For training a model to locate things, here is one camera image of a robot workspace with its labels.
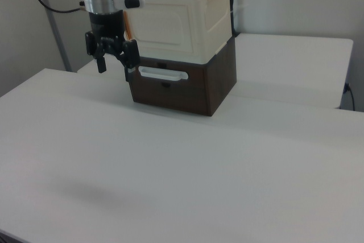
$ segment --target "black cable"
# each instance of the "black cable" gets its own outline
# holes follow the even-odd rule
[[[354,101],[354,95],[353,95],[353,91],[351,90],[351,87],[348,87],[348,91],[351,94],[351,100],[353,101],[353,111],[355,111],[355,101]]]
[[[237,37],[239,35],[238,32],[236,32],[235,30],[235,26],[234,26],[234,0],[230,0],[230,19],[231,19],[231,32],[233,33],[234,37]]]
[[[43,7],[45,7],[49,11],[53,11],[54,13],[70,14],[70,13],[74,13],[75,11],[81,10],[81,8],[77,8],[77,9],[73,9],[73,10],[69,10],[69,11],[59,11],[59,10],[52,9],[51,7],[48,7],[42,0],[38,0],[38,1],[40,4],[42,4]]]

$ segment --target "white handle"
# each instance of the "white handle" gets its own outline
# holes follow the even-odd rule
[[[184,71],[170,71],[169,69],[162,68],[139,67],[139,72],[143,77],[159,80],[179,81],[182,79],[188,79],[188,74]]]

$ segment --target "white table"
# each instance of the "white table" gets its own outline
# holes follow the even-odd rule
[[[231,94],[263,100],[337,108],[340,106],[353,41],[349,39],[240,34],[236,40],[238,82]],[[116,58],[107,71],[95,61],[78,73],[123,79]]]
[[[364,115],[228,96],[212,118],[44,70],[0,98],[0,230],[30,243],[355,243]]]

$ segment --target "drawer front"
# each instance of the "drawer front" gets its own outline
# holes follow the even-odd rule
[[[130,81],[135,102],[157,105],[198,114],[207,113],[206,89],[202,66],[142,58],[144,67],[186,72],[188,79],[168,81],[143,77],[139,69]]]

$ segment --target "dark brown drawer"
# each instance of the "dark brown drawer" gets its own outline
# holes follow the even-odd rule
[[[160,68],[142,63],[145,67]],[[157,105],[165,108],[205,114],[207,111],[206,90],[203,71],[199,69],[180,69],[167,66],[171,70],[184,71],[187,80],[167,81],[143,77],[138,68],[130,81],[130,88],[135,102]]]
[[[142,57],[140,66],[145,67],[142,69],[144,76],[137,67],[129,81],[135,102],[212,116],[237,80],[235,41],[231,38],[205,65]],[[181,80],[160,79],[170,71],[185,72],[188,78],[184,79],[186,75],[177,72],[174,80]]]

